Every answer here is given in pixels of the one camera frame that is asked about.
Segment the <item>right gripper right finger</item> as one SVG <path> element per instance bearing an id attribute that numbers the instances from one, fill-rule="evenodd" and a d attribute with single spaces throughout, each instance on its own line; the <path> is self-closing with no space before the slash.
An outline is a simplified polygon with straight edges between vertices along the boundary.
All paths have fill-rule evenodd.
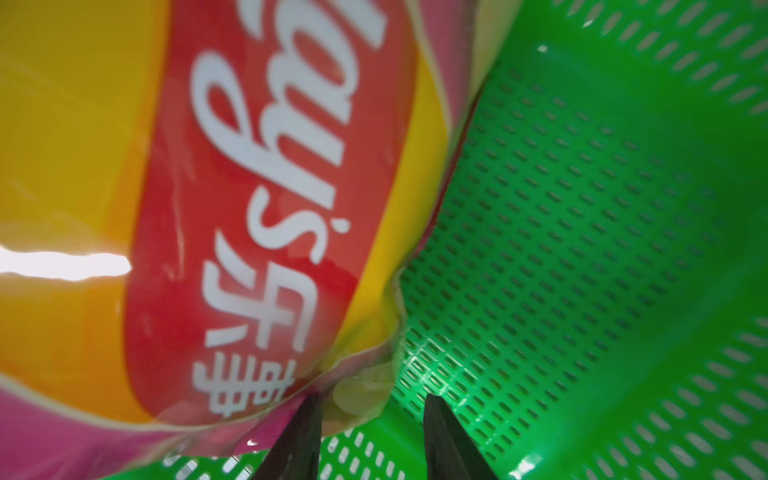
<path id="1" fill-rule="evenodd" d="M 498 480 L 442 397 L 427 396 L 423 430 L 429 480 Z"/>

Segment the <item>magenta tomato chips bag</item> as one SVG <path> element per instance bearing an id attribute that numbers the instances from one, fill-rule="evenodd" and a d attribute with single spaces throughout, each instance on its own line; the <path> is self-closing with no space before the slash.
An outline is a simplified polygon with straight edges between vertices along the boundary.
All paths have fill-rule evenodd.
<path id="1" fill-rule="evenodd" d="M 1 475 L 381 414 L 517 1 L 5 1 Z"/>

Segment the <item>green plastic basket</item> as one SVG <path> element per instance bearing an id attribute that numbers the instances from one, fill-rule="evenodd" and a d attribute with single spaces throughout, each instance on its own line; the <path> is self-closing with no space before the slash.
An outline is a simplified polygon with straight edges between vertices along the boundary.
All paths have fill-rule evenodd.
<path id="1" fill-rule="evenodd" d="M 402 279 L 320 478 L 425 478 L 429 395 L 501 479 L 765 478 L 766 3 L 526 2 Z"/>

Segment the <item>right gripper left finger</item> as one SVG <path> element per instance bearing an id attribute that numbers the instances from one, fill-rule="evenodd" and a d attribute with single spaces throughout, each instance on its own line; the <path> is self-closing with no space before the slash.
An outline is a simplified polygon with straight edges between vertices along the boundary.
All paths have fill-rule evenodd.
<path id="1" fill-rule="evenodd" d="M 315 480 L 319 472 L 322 396 L 301 403 L 252 476 L 253 480 Z"/>

